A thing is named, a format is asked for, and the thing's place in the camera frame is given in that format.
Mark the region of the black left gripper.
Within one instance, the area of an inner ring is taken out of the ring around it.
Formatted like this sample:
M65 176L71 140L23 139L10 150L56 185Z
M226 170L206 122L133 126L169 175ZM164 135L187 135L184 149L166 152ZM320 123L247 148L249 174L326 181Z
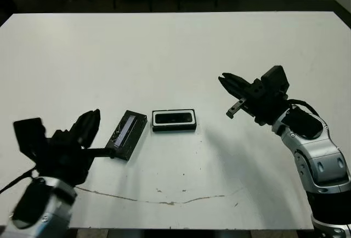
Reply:
M70 186L83 184L96 157L112 157L112 148L91 146L100 125L100 110L82 114L70 131L57 130L47 148L37 155L36 170L41 177L52 177Z

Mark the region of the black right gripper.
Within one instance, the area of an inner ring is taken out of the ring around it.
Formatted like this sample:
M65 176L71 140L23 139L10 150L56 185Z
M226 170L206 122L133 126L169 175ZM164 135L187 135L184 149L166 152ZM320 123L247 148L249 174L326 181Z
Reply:
M218 79L224 89L238 99L226 112L230 119L234 118L239 110L243 110L252 116L257 124L272 125L288 109L287 82L274 83L255 79L253 83L248 83L232 73L222 73L222 77Z

